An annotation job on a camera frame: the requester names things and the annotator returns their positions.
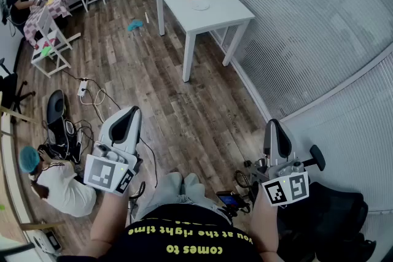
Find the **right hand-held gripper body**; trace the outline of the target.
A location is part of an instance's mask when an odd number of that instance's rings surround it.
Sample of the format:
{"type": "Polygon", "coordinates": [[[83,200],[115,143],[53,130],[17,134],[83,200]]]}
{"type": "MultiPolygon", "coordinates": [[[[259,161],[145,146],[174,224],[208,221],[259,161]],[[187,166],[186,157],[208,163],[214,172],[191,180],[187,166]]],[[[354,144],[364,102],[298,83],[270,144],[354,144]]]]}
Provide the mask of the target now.
{"type": "Polygon", "coordinates": [[[304,164],[298,159],[275,166],[267,166],[265,159],[245,161],[250,170],[251,202],[256,201],[258,187],[262,187],[271,206],[286,206],[309,196],[309,178],[304,164]]]}

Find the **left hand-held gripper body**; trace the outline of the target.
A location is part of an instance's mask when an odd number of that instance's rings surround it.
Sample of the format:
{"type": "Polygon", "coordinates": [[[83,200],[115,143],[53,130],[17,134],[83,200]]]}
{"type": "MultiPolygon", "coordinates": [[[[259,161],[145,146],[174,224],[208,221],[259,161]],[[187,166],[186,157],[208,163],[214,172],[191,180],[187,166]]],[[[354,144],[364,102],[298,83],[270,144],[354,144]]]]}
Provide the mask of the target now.
{"type": "Polygon", "coordinates": [[[138,155],[97,141],[93,153],[86,158],[84,183],[108,193],[123,195],[139,172],[141,163],[138,155]]]}

